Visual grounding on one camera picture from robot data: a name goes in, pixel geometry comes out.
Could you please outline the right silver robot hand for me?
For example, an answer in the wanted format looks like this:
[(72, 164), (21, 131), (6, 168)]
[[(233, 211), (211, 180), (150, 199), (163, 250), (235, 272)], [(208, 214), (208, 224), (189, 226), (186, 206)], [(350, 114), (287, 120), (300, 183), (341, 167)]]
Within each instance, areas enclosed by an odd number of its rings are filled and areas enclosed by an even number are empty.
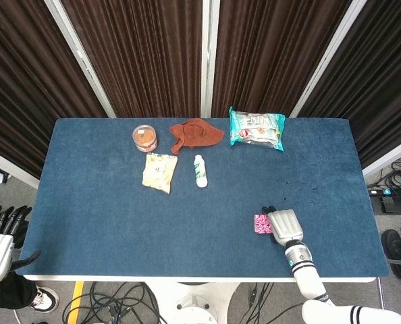
[(277, 210), (274, 206), (262, 207), (270, 223), (270, 239), (274, 244), (287, 246), (289, 242), (302, 241), (303, 230), (292, 209)]

